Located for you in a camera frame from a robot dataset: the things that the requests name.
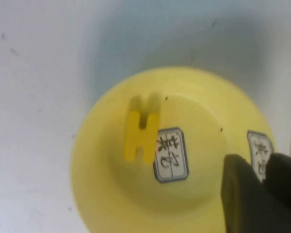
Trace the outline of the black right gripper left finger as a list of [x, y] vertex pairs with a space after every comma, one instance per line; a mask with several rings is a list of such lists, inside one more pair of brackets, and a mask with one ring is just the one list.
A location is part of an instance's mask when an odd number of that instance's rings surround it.
[[221, 200], [228, 233], [291, 233], [291, 210], [239, 155], [224, 159]]

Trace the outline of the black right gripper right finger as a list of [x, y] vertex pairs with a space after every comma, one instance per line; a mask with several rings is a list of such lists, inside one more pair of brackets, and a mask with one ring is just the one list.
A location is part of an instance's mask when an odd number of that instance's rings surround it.
[[266, 165], [265, 188], [291, 210], [291, 157], [271, 154]]

